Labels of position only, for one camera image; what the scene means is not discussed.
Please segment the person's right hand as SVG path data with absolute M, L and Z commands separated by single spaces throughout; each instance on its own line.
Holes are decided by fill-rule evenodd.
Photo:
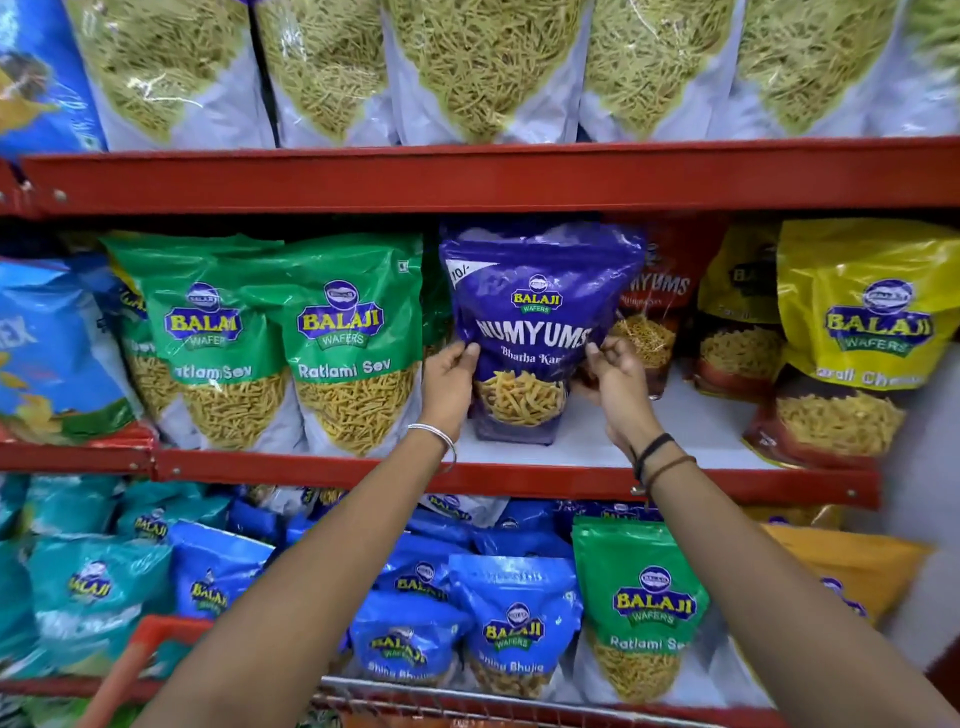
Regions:
M 664 433 L 649 397 L 645 368 L 629 340 L 608 336 L 600 344 L 608 368 L 596 390 L 586 394 L 603 410 L 606 434 L 634 464 L 639 454 L 655 437 Z

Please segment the person's left hand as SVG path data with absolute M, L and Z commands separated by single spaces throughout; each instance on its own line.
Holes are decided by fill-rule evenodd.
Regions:
M 456 361 L 463 341 L 455 341 L 428 357 L 423 365 L 422 407 L 419 423 L 444 431 L 455 442 L 467 419 L 474 396 L 474 378 L 456 375 Z

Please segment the purple snack packet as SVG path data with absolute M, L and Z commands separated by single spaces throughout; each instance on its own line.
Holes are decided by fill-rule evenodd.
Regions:
M 597 221 L 441 231 L 454 329 L 479 346 L 470 407 L 479 440 L 554 443 L 585 348 L 614 325 L 646 250 L 642 228 Z

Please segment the person's left forearm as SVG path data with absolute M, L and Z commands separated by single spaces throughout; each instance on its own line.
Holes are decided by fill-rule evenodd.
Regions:
M 131 728 L 295 728 L 445 453 L 408 431 L 213 622 Z

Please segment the person's right forearm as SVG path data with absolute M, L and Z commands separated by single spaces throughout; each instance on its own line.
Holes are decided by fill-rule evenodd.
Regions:
M 682 455 L 666 443 L 644 480 Z M 700 467 L 670 469 L 652 496 L 790 728 L 960 728 L 926 676 Z

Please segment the green sev packet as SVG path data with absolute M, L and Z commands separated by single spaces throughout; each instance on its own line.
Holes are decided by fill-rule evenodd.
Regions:
M 282 335 L 243 292 L 249 265 L 282 245 L 235 235 L 144 251 L 139 277 L 153 343 L 201 450 L 291 455 L 303 442 Z
M 437 244 L 424 246 L 421 275 L 421 343 L 429 358 L 450 344 L 453 331 L 448 274 Z
M 582 627 L 574 683 L 588 703 L 664 698 L 711 606 L 661 520 L 575 516 L 571 528 Z
M 119 281 L 114 328 L 126 368 L 139 400 L 163 438 L 172 445 L 191 445 L 193 435 L 182 422 L 182 395 L 155 345 L 146 298 L 138 279 L 122 265 L 117 247 L 138 242 L 139 234 L 123 232 L 102 239 L 111 272 Z
M 382 458 L 422 412 L 423 237 L 356 232 L 237 260 L 280 331 L 311 455 Z

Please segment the red snack packet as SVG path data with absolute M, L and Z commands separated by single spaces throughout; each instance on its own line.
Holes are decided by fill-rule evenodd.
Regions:
M 646 234 L 643 267 L 621 293 L 610 335 L 630 343 L 641 361 L 649 397 L 666 390 L 681 326 L 726 230 L 711 214 L 620 221 Z

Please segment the black wrist band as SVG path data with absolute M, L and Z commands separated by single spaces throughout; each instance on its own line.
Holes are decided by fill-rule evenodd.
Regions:
M 633 454 L 632 471 L 639 485 L 644 484 L 643 473 L 644 473 L 644 468 L 646 467 L 647 460 L 652 455 L 654 455 L 660 448 L 662 448 L 664 445 L 671 442 L 675 442 L 674 437 L 667 432 L 663 432 L 657 435 L 656 437 L 654 437 L 654 439 L 650 443 L 648 443 L 639 454 L 631 451 L 631 453 Z

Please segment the brown wrist band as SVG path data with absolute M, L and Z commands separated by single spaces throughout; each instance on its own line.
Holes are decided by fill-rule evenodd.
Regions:
M 657 480 L 663 476 L 665 473 L 670 470 L 684 464 L 694 464 L 697 465 L 697 459 L 692 455 L 681 455 L 673 460 L 655 468 L 648 476 L 643 480 L 643 488 L 645 497 L 648 500 L 652 500 L 653 497 L 653 488 Z

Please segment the yellow snack packet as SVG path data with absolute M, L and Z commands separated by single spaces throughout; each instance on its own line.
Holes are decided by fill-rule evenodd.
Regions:
M 703 394 L 758 403 L 772 390 L 785 334 L 778 307 L 781 222 L 730 226 L 702 278 L 693 381 Z
M 787 220 L 776 294 L 785 341 L 745 442 L 783 467 L 872 470 L 960 328 L 960 229 Z

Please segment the red metal shelf rack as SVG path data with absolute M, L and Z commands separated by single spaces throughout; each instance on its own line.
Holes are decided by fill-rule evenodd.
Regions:
M 346 215 L 344 229 L 386 216 L 427 231 L 450 215 L 588 213 L 634 222 L 679 223 L 693 240 L 734 213 L 775 217 L 917 219 L 960 230 L 960 136 L 676 143 L 447 145 L 340 150 L 101 152 L 0 158 L 0 240 L 121 230 L 169 236 L 243 233 L 308 237 Z M 657 402 L 684 448 L 739 504 L 845 504 L 879 510 L 879 467 L 777 467 L 741 442 L 720 414 L 753 417 L 744 402 L 696 394 L 689 381 Z M 630 469 L 603 432 L 586 432 L 599 412 L 575 401 L 554 449 L 475 442 L 468 429 L 460 461 L 428 491 L 533 499 L 638 501 Z M 686 428 L 683 433 L 680 426 Z M 0 470 L 142 475 L 157 480 L 249 481 L 351 488 L 378 461 L 199 451 L 161 445 L 146 424 L 81 445 L 18 441 L 0 426 Z M 109 697 L 98 677 L 14 678 L 0 694 L 92 698 L 103 728 L 120 705 L 148 703 L 162 686 L 135 680 L 121 665 Z M 651 704 L 589 708 L 485 696 L 460 688 L 390 687 L 324 678 L 316 710 L 339 714 L 342 728 L 787 728 L 773 709 Z

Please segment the pile of blue bhujia packets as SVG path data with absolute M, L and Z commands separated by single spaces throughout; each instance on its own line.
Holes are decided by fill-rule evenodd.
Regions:
M 550 698 L 581 630 L 569 536 L 597 502 L 513 499 L 492 526 L 418 508 L 344 631 L 333 674 Z

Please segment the row of clear sev packets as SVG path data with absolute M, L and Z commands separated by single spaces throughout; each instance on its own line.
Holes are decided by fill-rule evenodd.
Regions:
M 59 0 L 112 151 L 947 133 L 960 0 Z

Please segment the teal snack packet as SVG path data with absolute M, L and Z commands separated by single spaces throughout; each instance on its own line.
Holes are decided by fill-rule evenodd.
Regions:
M 39 536 L 106 534 L 124 485 L 116 475 L 32 474 L 20 530 Z
M 0 681 L 50 672 L 34 612 L 31 577 L 14 542 L 0 540 Z
M 60 675 L 105 676 L 142 618 L 173 606 L 169 544 L 43 537 L 27 560 L 38 644 Z
M 141 480 L 120 497 L 113 534 L 125 540 L 163 542 L 176 521 L 223 528 L 233 499 L 195 481 Z

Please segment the blue printed snack bag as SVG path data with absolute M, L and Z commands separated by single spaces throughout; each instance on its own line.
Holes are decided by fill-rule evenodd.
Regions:
M 138 424 L 143 407 L 88 285 L 62 259 L 0 257 L 0 426 L 78 446 Z
M 104 151 L 63 0 L 0 0 L 0 159 Z

